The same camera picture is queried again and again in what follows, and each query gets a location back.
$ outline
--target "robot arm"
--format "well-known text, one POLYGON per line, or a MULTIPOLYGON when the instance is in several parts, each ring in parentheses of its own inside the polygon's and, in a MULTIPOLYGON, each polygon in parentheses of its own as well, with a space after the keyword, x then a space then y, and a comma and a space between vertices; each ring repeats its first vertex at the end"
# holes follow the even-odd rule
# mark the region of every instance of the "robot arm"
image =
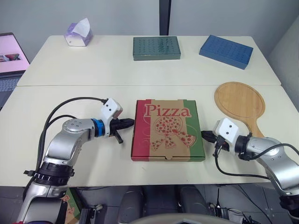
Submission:
POLYGON ((240 130, 231 120, 224 118, 217 122, 213 134, 202 132, 209 142, 216 147, 238 154, 242 160, 256 159, 266 170, 266 174, 280 195, 280 205, 289 210, 293 220, 299 217, 299 165, 285 153, 283 146, 274 147, 267 153, 266 149, 280 144, 273 138, 257 138, 240 135, 240 130))
POLYGON ((101 108, 101 119, 64 122, 61 132, 49 144, 41 167, 34 173, 34 181, 19 213, 19 222, 43 220, 59 223, 59 219, 64 219, 65 211, 61 210, 65 207, 60 198, 65 195, 69 178, 74 176, 73 166, 82 145, 100 136, 115 136, 122 143, 117 130, 132 126, 134 120, 119 120, 117 117, 121 112, 121 106, 110 98, 101 108))

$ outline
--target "pizza illustration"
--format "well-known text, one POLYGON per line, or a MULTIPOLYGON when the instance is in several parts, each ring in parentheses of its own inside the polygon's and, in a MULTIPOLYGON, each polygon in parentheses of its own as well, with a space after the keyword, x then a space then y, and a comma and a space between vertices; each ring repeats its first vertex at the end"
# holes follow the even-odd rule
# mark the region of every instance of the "pizza illustration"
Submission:
POLYGON ((150 145, 151 145, 153 151, 156 151, 163 142, 164 142, 164 139, 160 139, 160 140, 156 140, 156 141, 152 142, 150 145))
POLYGON ((174 135, 175 133, 172 130, 180 131, 182 126, 182 119, 180 117, 173 116, 162 116, 157 119, 154 124, 155 131, 164 136, 174 135))
POLYGON ((165 137, 165 148, 174 148, 175 146, 176 144, 172 141, 171 137, 165 137))
POLYGON ((181 141, 187 147, 192 146, 196 141, 196 137, 194 135, 190 135, 185 132, 178 132, 177 130, 172 130, 172 131, 181 139, 181 141))
POLYGON ((151 143, 152 150, 157 151, 162 144, 165 144, 165 148, 167 149, 175 148, 176 144, 174 143, 173 135, 176 135, 188 148, 192 146, 196 141, 196 137, 181 132, 182 126, 183 121, 177 116, 162 116, 157 119, 154 123, 154 129, 164 138, 153 141, 151 143))

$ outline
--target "tissue box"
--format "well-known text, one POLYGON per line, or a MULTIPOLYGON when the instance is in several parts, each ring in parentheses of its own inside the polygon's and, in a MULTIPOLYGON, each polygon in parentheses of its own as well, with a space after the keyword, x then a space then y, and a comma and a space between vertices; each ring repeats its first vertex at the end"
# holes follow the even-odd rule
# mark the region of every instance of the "tissue box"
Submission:
POLYGON ((70 27, 67 29, 66 34, 64 35, 68 45, 75 46, 75 47, 85 47, 88 45, 90 40, 93 37, 92 30, 89 30, 89 33, 86 37, 83 37, 77 33, 72 32, 72 30, 75 28, 77 23, 72 23, 70 27))

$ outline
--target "laptop keyboard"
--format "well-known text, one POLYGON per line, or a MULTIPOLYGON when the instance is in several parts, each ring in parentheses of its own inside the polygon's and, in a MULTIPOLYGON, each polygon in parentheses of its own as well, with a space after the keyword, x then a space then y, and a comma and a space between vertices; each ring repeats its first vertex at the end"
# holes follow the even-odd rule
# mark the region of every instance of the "laptop keyboard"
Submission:
POLYGON ((0 92, 13 91, 20 78, 0 79, 0 92))

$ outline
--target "perforated tray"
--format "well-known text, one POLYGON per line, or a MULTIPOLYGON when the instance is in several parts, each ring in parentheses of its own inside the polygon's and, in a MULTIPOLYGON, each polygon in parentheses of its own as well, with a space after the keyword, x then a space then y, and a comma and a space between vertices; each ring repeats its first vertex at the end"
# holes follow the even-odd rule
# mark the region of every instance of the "perforated tray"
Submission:
POLYGON ((245 69, 249 63, 253 48, 210 35, 199 54, 211 59, 245 69))
POLYGON ((176 36, 134 37, 134 61, 180 59, 176 36))

